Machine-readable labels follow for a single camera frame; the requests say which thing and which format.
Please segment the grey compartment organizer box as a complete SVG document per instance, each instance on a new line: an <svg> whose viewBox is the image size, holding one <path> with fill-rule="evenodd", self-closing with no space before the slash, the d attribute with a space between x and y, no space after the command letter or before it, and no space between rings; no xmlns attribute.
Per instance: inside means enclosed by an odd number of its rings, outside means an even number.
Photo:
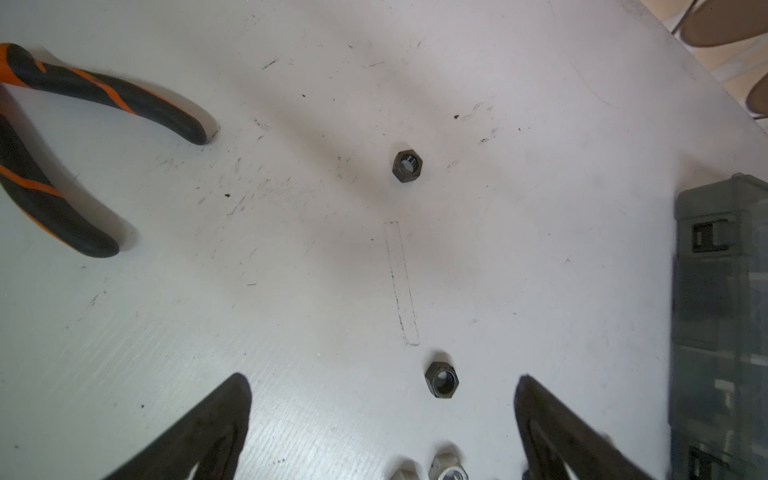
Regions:
<svg viewBox="0 0 768 480"><path fill-rule="evenodd" d="M672 479L767 476L767 184L746 174L675 202Z"/></svg>

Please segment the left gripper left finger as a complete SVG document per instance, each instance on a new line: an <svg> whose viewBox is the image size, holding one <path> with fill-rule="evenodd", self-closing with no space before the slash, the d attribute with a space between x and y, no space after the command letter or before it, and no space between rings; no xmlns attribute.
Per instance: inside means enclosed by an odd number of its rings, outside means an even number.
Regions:
<svg viewBox="0 0 768 480"><path fill-rule="evenodd" d="M234 373L109 479L232 479L248 432L252 392Z"/></svg>

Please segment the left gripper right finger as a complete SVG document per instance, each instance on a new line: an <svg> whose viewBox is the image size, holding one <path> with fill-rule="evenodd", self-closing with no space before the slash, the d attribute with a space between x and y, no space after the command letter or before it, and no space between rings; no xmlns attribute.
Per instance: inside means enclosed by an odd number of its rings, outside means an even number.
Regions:
<svg viewBox="0 0 768 480"><path fill-rule="evenodd" d="M514 411L527 458L525 479L649 477L530 375L519 379Z"/></svg>

